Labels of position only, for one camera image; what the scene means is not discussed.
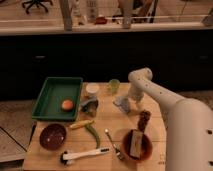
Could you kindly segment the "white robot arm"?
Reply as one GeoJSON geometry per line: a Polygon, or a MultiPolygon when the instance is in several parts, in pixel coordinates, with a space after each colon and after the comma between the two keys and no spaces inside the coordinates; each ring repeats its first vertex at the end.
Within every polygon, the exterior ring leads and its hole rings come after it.
{"type": "Polygon", "coordinates": [[[164,109],[165,171],[213,171],[213,111],[202,101],[186,98],[151,81],[149,68],[129,73],[129,95],[145,92],[164,109]]]}

